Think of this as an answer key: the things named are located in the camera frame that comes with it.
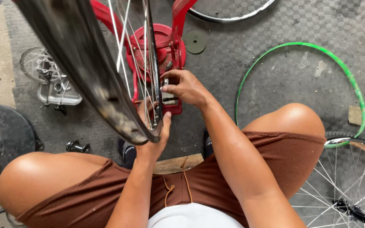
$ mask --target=black hub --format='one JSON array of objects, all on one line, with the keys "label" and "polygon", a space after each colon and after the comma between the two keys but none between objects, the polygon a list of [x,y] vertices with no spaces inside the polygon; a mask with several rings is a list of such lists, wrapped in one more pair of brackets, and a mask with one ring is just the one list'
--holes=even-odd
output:
[{"label": "black hub", "polygon": [[360,207],[356,205],[350,206],[349,202],[345,199],[333,200],[332,203],[338,211],[345,213],[352,221],[365,223],[365,214]]}]

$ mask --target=person's right hand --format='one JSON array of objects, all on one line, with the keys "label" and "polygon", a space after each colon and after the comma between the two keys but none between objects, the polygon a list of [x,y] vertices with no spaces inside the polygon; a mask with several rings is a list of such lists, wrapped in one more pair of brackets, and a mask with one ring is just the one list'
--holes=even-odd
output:
[{"label": "person's right hand", "polygon": [[187,70],[170,70],[165,72],[160,79],[168,78],[169,85],[163,86],[162,91],[178,96],[182,101],[202,108],[206,100],[212,97],[210,92]]}]

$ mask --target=brown shorts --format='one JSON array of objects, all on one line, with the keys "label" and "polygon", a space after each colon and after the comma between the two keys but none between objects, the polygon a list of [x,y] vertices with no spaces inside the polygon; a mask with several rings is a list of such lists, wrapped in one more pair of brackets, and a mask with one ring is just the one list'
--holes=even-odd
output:
[{"label": "brown shorts", "polygon": [[[306,181],[323,150],[325,139],[286,132],[244,132],[271,168],[281,190],[290,198]],[[130,170],[110,159],[89,178],[18,216],[17,220],[32,228],[85,227],[103,228],[111,216]],[[193,202],[220,210],[244,227],[249,227],[241,206],[226,183],[212,154],[198,166],[185,172]],[[167,206],[190,203],[183,173],[164,175],[174,190]],[[153,175],[150,214],[164,208],[168,190],[163,175]]]}]

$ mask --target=green bicycle rim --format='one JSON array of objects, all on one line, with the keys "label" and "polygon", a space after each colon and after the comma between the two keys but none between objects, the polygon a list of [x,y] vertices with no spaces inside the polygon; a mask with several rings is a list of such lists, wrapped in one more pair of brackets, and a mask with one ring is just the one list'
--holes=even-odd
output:
[{"label": "green bicycle rim", "polygon": [[[354,93],[357,96],[357,99],[360,103],[360,110],[361,110],[361,127],[359,129],[359,131],[357,132],[357,134],[354,136],[355,138],[358,137],[362,131],[364,130],[365,127],[365,102],[361,93],[360,88],[357,85],[357,82],[354,78],[353,73],[347,68],[347,65],[345,63],[343,63],[343,61],[341,59],[339,59],[339,57],[337,57],[335,54],[333,54],[332,52],[330,52],[329,50],[322,48],[318,45],[315,44],[311,44],[311,43],[304,43],[304,42],[291,42],[291,43],[285,43],[285,44],[281,44],[278,45],[270,50],[268,50],[267,52],[265,52],[264,54],[262,54],[254,63],[253,65],[250,67],[250,69],[247,71],[247,73],[245,74],[245,76],[243,77],[242,82],[240,83],[240,87],[239,87],[239,91],[237,94],[237,99],[236,99],[236,107],[235,107],[235,121],[236,121],[236,125],[239,127],[238,121],[237,121],[237,106],[239,103],[239,97],[240,97],[240,92],[242,90],[242,86],[247,78],[247,76],[249,75],[250,71],[253,69],[253,67],[257,64],[257,62],[263,58],[266,54],[268,54],[269,52],[278,49],[280,47],[285,47],[285,46],[290,46],[290,45],[302,45],[302,46],[307,46],[307,47],[312,47],[315,49],[318,49],[322,52],[324,52],[325,54],[327,54],[328,56],[330,56],[344,71],[344,73],[346,74],[348,80],[350,81],[350,84],[352,85],[352,88],[354,90]],[[339,143],[339,144],[328,144],[325,147],[326,148],[333,148],[333,147],[341,147],[344,145],[347,145],[348,142],[343,142],[343,143]]]}]

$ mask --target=gray disc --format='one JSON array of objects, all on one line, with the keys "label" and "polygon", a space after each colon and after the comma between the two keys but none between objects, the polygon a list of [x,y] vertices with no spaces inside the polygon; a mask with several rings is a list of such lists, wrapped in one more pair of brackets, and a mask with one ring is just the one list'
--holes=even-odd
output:
[{"label": "gray disc", "polygon": [[0,174],[13,159],[35,151],[29,122],[16,110],[0,105]]},{"label": "gray disc", "polygon": [[200,53],[206,46],[206,36],[198,30],[192,30],[183,35],[182,40],[184,41],[185,49],[192,54]]}]

